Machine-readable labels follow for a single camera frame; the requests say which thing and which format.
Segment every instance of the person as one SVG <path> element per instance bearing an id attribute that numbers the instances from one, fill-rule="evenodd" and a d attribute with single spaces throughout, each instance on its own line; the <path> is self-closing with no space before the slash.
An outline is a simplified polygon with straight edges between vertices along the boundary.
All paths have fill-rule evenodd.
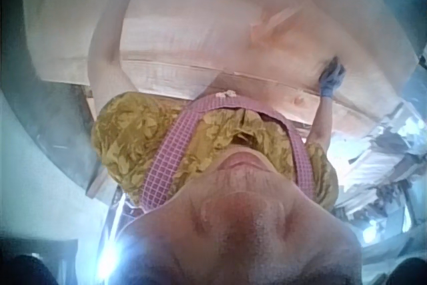
<path id="1" fill-rule="evenodd" d="M 121 69 L 130 0 L 109 0 L 88 76 L 102 164 L 145 214 L 117 238 L 117 284 L 359 284 L 360 245 L 331 215 L 336 172 L 326 157 L 332 97 L 345 69 L 320 78 L 302 143 L 262 103 L 229 91 L 192 103 L 138 93 Z"/>

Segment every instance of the white surface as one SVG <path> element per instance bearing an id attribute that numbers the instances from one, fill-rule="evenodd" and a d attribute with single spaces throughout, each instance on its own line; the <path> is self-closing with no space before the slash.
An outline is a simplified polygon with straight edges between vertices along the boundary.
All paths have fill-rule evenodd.
<path id="1" fill-rule="evenodd" d="M 107 206 L 91 200 L 27 135 L 0 93 L 0 234 L 18 238 L 79 240 L 79 285 L 93 284 Z"/>

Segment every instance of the blue glove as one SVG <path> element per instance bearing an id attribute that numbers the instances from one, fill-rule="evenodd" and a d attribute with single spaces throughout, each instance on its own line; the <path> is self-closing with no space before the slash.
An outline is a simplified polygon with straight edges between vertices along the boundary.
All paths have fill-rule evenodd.
<path id="1" fill-rule="evenodd" d="M 345 74 L 346 69 L 338 61 L 338 57 L 334 57 L 319 78 L 320 95 L 332 98 L 334 91 L 341 86 Z"/>

